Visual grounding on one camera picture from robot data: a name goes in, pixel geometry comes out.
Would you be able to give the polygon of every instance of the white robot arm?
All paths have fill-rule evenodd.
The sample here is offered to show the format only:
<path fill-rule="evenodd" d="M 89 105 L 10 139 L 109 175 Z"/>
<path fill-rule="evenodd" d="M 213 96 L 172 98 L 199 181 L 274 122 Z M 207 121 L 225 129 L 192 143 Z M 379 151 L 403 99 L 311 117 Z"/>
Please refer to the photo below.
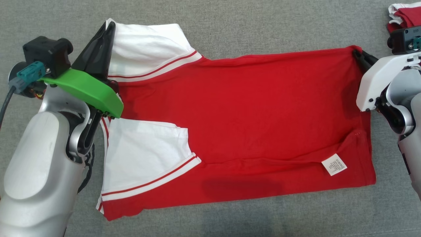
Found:
<path fill-rule="evenodd" d="M 379 59 L 363 75 L 357 106 L 382 113 L 399 135 L 398 147 L 421 199 L 421 27 L 393 32 L 388 44 L 396 55 Z"/>

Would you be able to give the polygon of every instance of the white sleeve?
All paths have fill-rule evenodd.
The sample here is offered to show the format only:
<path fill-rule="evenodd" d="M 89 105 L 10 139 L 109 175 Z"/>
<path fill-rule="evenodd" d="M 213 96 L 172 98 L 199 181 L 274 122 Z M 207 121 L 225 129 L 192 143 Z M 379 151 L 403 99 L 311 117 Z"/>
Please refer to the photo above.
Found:
<path fill-rule="evenodd" d="M 201 162 L 190 150 L 187 128 L 166 122 L 116 118 L 106 129 L 108 149 L 101 201 L 144 193 Z"/>
<path fill-rule="evenodd" d="M 107 27 L 110 22 L 114 20 L 108 19 Z M 194 52 L 178 24 L 116 23 L 109 76 L 148 75 Z"/>

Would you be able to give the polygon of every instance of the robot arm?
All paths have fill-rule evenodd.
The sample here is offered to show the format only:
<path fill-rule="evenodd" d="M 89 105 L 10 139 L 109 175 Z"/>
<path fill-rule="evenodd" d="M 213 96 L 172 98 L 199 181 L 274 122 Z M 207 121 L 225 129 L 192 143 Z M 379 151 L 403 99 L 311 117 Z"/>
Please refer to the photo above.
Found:
<path fill-rule="evenodd" d="M 363 75 L 357 106 L 382 113 L 399 135 L 398 147 L 421 199 L 421 27 L 392 32 L 388 45 L 395 55 L 379 59 Z"/>
<path fill-rule="evenodd" d="M 38 37 L 24 46 L 26 62 L 13 68 L 10 79 L 17 75 L 24 83 L 47 76 L 22 88 L 15 84 L 16 93 L 43 102 L 5 173 L 0 236 L 64 235 L 99 121 L 103 116 L 118 118 L 123 110 L 116 84 L 107 79 L 114 32 L 114 23 L 107 29 L 104 23 L 72 68 L 68 40 Z M 31 65 L 41 71 L 31 70 Z"/>

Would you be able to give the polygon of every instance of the black cable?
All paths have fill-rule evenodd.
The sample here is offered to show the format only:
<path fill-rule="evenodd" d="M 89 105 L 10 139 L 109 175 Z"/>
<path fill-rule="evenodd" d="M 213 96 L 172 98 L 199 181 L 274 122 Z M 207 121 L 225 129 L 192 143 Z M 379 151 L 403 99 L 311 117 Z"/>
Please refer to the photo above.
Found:
<path fill-rule="evenodd" d="M 89 161 L 90 157 L 91 157 L 91 153 L 88 153 L 88 157 L 86 159 L 86 166 L 88 167 L 88 173 L 86 173 L 86 177 L 83 180 L 83 182 L 81 183 L 81 185 L 79 186 L 79 189 L 77 190 L 77 193 L 80 193 L 80 191 L 82 191 L 82 189 L 84 189 L 86 187 L 89 180 L 91 179 L 93 159 L 95 158 L 95 145 L 94 144 L 92 144 L 92 160 L 91 160 L 91 163 L 89 164 L 88 161 Z"/>
<path fill-rule="evenodd" d="M 6 99 L 4 100 L 3 106 L 0 110 L 0 129 L 1 125 L 3 124 L 4 114 L 6 113 L 7 106 L 9 105 L 10 99 L 12 98 L 13 93 L 15 92 L 16 87 L 12 86 L 9 90 L 9 93 L 6 95 Z"/>

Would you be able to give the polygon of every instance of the red t-shirt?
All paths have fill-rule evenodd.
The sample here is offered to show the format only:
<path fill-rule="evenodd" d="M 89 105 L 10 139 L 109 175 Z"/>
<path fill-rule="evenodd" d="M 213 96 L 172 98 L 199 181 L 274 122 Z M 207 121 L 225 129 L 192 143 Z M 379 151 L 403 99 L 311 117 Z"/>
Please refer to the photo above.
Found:
<path fill-rule="evenodd" d="M 146 80 L 111 75 L 119 81 L 122 118 L 187 128 L 201 163 L 99 209 L 112 220 L 142 209 L 374 184 L 370 113 L 355 103 L 362 77 L 355 49 L 200 56 Z M 165 67 L 189 57 L 197 52 Z M 321 162 L 334 154 L 347 168 L 331 176 Z"/>

